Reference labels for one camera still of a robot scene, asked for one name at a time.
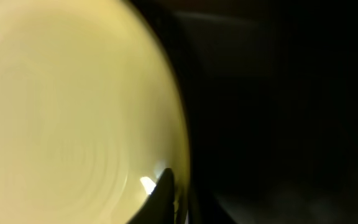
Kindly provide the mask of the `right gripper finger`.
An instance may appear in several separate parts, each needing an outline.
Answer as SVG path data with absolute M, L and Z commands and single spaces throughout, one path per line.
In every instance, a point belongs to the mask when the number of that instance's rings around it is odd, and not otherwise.
M 162 172 L 156 187 L 128 224 L 175 224 L 177 187 L 171 168 Z

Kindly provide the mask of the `yellow plate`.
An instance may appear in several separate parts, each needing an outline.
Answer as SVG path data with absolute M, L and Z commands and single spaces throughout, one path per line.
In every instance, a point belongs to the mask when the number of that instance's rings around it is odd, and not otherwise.
M 0 223 L 129 223 L 189 140 L 167 51 L 129 1 L 0 1 Z

